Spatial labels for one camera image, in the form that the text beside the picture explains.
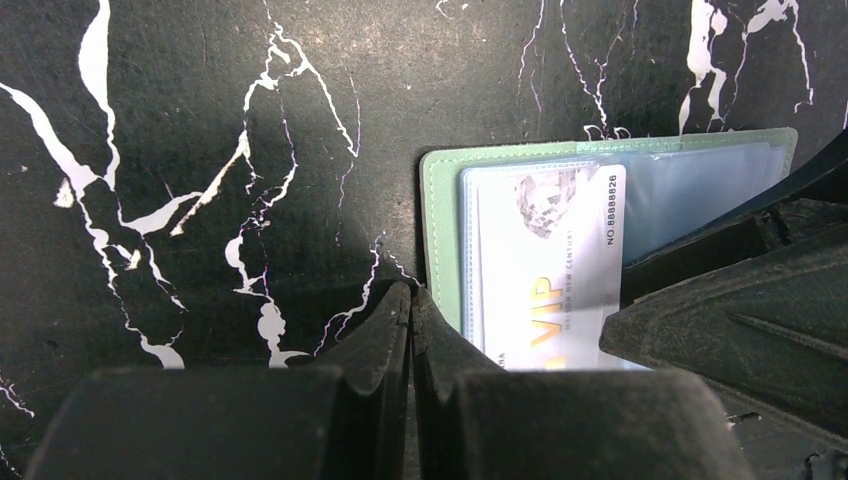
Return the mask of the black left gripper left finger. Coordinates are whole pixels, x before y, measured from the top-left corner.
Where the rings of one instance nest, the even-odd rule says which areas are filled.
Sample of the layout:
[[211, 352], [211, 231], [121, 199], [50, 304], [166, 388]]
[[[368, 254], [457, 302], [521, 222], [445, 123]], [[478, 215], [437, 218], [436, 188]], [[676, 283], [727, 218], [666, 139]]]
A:
[[30, 479], [399, 479], [411, 291], [295, 368], [117, 369], [64, 402]]

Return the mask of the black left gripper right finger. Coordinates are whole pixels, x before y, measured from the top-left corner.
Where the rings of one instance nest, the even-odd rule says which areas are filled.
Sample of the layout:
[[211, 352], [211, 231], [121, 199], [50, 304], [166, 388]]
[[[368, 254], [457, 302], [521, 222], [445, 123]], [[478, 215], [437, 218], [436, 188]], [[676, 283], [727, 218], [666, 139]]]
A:
[[509, 372], [411, 306], [426, 479], [750, 479], [718, 398], [679, 370]]

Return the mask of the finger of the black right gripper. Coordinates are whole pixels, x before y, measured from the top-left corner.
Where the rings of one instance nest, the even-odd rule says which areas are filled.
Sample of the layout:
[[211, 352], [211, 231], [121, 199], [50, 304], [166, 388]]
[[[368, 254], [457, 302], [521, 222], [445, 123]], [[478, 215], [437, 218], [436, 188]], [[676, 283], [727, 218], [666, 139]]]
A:
[[847, 230], [697, 276], [610, 315], [605, 353], [676, 368], [847, 446]]
[[627, 264], [621, 306], [779, 251], [847, 255], [847, 132], [788, 177], [730, 212]]

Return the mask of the mint green card holder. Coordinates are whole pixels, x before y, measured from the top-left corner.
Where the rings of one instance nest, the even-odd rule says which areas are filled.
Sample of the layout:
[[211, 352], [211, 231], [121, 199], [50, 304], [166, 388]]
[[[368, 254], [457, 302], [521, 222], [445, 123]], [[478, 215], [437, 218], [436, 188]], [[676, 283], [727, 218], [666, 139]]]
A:
[[624, 166], [624, 267], [776, 185], [789, 173], [796, 143], [794, 129], [775, 128], [431, 152], [420, 166], [430, 292], [448, 322], [483, 352], [476, 209], [464, 179], [470, 169]]

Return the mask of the white VIP credit card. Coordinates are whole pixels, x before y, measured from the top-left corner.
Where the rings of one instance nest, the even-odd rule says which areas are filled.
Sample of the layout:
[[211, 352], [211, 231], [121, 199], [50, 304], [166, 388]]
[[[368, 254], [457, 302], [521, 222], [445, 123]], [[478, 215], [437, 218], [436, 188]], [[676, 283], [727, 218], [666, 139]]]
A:
[[620, 307], [620, 164], [474, 168], [483, 352], [506, 370], [635, 370], [599, 347]]

